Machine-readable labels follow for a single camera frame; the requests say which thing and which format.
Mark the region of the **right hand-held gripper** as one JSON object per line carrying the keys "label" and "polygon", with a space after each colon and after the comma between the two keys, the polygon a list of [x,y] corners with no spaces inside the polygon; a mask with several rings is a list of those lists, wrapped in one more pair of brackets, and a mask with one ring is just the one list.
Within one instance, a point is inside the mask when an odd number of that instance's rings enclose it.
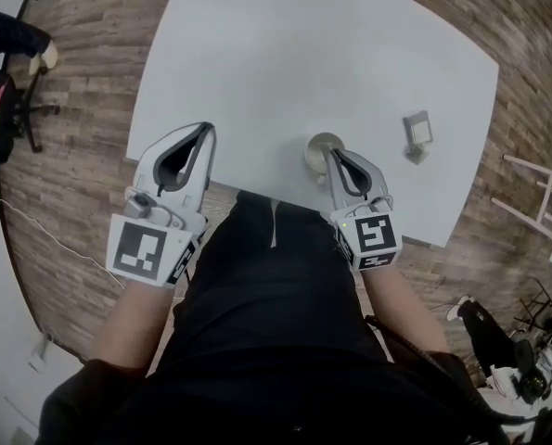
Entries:
{"label": "right hand-held gripper", "polygon": [[[392,198],[382,171],[346,149],[329,148],[325,161],[336,210],[330,223],[351,270],[393,265],[402,251],[402,237],[394,224]],[[353,205],[354,200],[370,201]]]}

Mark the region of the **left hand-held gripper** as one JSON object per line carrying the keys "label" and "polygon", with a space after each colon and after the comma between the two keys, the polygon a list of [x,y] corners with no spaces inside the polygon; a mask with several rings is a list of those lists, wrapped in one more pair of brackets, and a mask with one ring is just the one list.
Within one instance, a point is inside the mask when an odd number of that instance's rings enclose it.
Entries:
{"label": "left hand-held gripper", "polygon": [[151,286],[176,285],[207,230],[200,208],[215,147],[215,127],[203,121],[168,133],[144,151],[122,212],[111,216],[108,271]]}

